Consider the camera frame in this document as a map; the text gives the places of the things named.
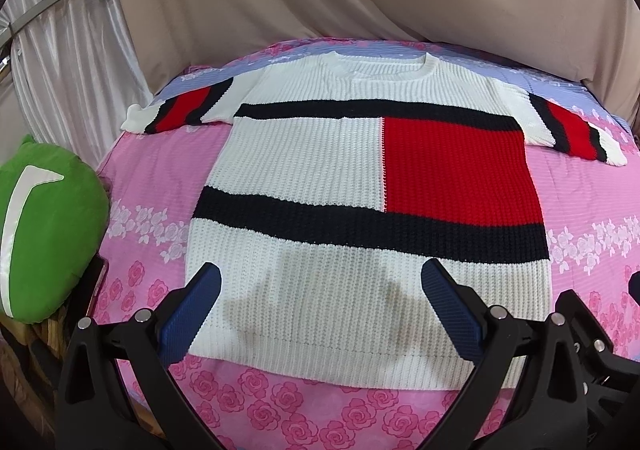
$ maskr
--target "white flower pattern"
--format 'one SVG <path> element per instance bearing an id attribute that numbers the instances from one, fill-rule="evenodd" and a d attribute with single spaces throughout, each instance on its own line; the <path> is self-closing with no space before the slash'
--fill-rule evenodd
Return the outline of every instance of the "white flower pattern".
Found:
<path id="1" fill-rule="evenodd" d="M 574 242 L 574 235 L 565 226 L 557 235 L 553 230 L 546 233 L 549 246 L 549 259 L 557 264 L 560 273 L 577 264 L 582 270 L 591 274 L 593 268 L 600 263 L 603 255 L 613 256 L 620 253 L 626 258 L 632 247 L 640 244 L 640 221 L 637 216 L 625 217 L 623 224 L 614 224 L 611 219 L 605 224 L 593 223 L 593 233 L 582 234 Z"/>
<path id="2" fill-rule="evenodd" d="M 148 244 L 149 240 L 155 240 L 156 246 L 162 246 L 159 255 L 165 264 L 182 258 L 187 252 L 189 225 L 184 221 L 167 224 L 168 208 L 154 210 L 153 207 L 138 205 L 134 210 L 135 213 L 122 205 L 120 199 L 111 204 L 111 222 L 107 228 L 109 238 L 125 239 L 127 234 L 137 235 L 139 244 Z"/>

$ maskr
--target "plush pillow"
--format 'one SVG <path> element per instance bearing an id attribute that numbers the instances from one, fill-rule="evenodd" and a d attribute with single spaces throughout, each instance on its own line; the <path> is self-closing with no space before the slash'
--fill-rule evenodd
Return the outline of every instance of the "plush pillow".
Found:
<path id="1" fill-rule="evenodd" d="M 25 137 L 0 166 L 0 311 L 24 323 L 49 317 L 97 251 L 108 216 L 91 167 Z"/>

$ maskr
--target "silver screw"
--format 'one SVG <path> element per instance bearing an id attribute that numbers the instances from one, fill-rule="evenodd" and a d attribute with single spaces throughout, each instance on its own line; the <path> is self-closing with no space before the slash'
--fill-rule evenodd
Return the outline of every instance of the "silver screw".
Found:
<path id="1" fill-rule="evenodd" d="M 564 315 L 561 313 L 551 313 L 551 321 L 556 325 L 564 325 Z"/>
<path id="2" fill-rule="evenodd" d="M 78 328 L 87 329 L 91 325 L 91 322 L 92 320 L 88 316 L 85 316 L 78 320 Z"/>
<path id="3" fill-rule="evenodd" d="M 136 319 L 136 322 L 146 322 L 151 318 L 151 311 L 149 309 L 139 309 L 138 311 L 136 311 L 136 314 L 133 318 Z"/>
<path id="4" fill-rule="evenodd" d="M 498 320 L 504 320 L 509 314 L 509 312 L 501 305 L 492 306 L 492 308 L 489 309 L 489 313 L 491 313 L 492 317 L 497 318 Z"/>

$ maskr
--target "black object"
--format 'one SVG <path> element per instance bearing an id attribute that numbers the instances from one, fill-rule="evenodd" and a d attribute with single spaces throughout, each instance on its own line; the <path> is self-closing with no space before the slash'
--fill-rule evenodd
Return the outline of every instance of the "black object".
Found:
<path id="1" fill-rule="evenodd" d="M 559 296 L 545 321 L 533 321 L 487 307 L 434 258 L 421 279 L 456 350 L 475 368 L 418 450 L 622 450 L 640 441 L 640 364 L 612 353 L 573 291 Z M 60 381 L 58 450 L 225 450 L 166 371 L 184 356 L 220 285 L 218 268 L 205 264 L 155 312 L 143 309 L 105 326 L 81 320 Z M 209 303 L 202 301 L 206 292 Z M 515 356 L 527 358 L 504 420 L 475 439 Z M 139 426 L 114 358 L 130 360 L 166 439 Z"/>

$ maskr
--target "white satin curtain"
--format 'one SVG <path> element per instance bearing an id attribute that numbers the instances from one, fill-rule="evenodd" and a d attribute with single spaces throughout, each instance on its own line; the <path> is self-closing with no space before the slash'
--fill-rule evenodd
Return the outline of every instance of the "white satin curtain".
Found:
<path id="1" fill-rule="evenodd" d="M 7 0 L 0 29 L 41 0 Z M 120 133 L 126 109 L 152 98 L 119 0 L 62 0 L 14 39 L 15 90 L 39 141 L 95 167 Z"/>

